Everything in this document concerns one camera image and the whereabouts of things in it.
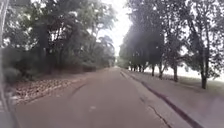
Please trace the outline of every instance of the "curb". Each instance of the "curb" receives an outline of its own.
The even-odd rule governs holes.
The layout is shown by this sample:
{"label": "curb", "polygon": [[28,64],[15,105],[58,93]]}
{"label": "curb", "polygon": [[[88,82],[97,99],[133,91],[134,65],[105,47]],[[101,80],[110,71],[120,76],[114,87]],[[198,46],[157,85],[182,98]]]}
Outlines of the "curb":
{"label": "curb", "polygon": [[132,79],[140,82],[144,87],[146,87],[150,92],[152,92],[154,95],[162,99],[165,103],[167,103],[183,120],[185,120],[192,128],[203,128],[198,122],[196,122],[194,119],[192,119],[189,115],[187,115],[183,110],[181,110],[178,106],[176,106],[174,103],[172,103],[166,96],[163,94],[158,93],[154,89],[150,88],[147,83],[135,78],[133,75],[124,73],[130,76]]}

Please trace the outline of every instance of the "tree trunk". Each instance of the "tree trunk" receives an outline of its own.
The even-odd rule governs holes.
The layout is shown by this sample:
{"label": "tree trunk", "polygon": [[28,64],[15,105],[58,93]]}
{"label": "tree trunk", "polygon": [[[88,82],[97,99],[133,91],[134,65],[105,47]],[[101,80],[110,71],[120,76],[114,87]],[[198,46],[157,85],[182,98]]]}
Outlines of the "tree trunk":
{"label": "tree trunk", "polygon": [[159,78],[163,78],[163,69],[162,69],[162,61],[159,63]]}
{"label": "tree trunk", "polygon": [[152,76],[155,76],[155,65],[152,65]]}
{"label": "tree trunk", "polygon": [[174,80],[175,82],[178,82],[177,65],[175,65],[174,68],[173,68],[173,80]]}
{"label": "tree trunk", "polygon": [[206,31],[207,48],[205,49],[205,76],[204,76],[205,78],[202,81],[203,89],[206,89],[207,78],[209,77],[208,70],[209,70],[209,58],[210,58],[210,39],[209,39],[207,22],[205,25],[205,31]]}
{"label": "tree trunk", "polygon": [[206,89],[206,85],[207,85],[207,77],[206,76],[201,76],[201,87],[203,89]]}

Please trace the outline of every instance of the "overcast sky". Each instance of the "overcast sky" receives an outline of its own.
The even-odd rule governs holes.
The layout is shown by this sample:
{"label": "overcast sky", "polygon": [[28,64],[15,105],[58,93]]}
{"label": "overcast sky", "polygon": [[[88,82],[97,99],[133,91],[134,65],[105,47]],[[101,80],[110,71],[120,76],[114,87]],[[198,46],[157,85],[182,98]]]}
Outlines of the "overcast sky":
{"label": "overcast sky", "polygon": [[102,2],[113,6],[117,12],[116,18],[118,21],[114,24],[112,30],[102,31],[99,35],[108,35],[112,38],[116,49],[116,55],[118,55],[120,50],[119,46],[123,43],[123,38],[131,26],[131,21],[127,16],[128,10],[124,7],[126,0],[102,0]]}

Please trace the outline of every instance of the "tree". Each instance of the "tree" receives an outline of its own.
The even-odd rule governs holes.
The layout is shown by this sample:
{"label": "tree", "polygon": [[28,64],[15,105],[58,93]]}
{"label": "tree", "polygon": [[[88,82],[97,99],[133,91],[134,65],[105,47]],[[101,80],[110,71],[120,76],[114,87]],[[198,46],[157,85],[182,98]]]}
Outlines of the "tree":
{"label": "tree", "polygon": [[[135,29],[127,33],[121,57],[128,59],[130,65],[144,65],[140,58],[148,58],[152,75],[155,65],[159,67],[160,78],[169,66],[177,82],[178,66],[185,62],[200,72],[204,89],[207,78],[218,77],[222,72],[223,1],[128,0],[127,6]],[[130,35],[138,38],[133,41]]]}
{"label": "tree", "polygon": [[[5,65],[18,69],[23,77],[66,68],[94,70],[114,63],[112,40],[103,37],[99,42],[97,37],[113,26],[114,10],[100,1],[36,1],[8,9],[6,21],[3,58],[11,59]],[[21,56],[10,57],[13,53]]]}
{"label": "tree", "polygon": [[188,23],[190,30],[187,43],[187,64],[201,74],[202,88],[206,89],[207,78],[218,77],[222,70],[223,43],[217,18],[221,16],[221,1],[189,1],[182,4],[180,15]]}

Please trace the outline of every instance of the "asphalt road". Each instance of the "asphalt road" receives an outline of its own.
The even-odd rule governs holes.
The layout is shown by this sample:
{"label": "asphalt road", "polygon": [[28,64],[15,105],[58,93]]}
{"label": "asphalt road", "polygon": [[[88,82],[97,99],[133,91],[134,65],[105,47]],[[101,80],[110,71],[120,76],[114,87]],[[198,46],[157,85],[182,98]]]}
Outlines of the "asphalt road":
{"label": "asphalt road", "polygon": [[[70,86],[16,106],[22,128],[171,128],[169,123],[179,123],[178,128],[189,127],[179,117],[175,117],[176,123],[167,122],[155,108],[149,109],[135,83],[122,75],[120,69],[95,73],[80,84],[83,86],[78,90]],[[149,103],[153,106],[158,99],[151,98]],[[163,114],[172,111],[167,107],[161,110]]]}

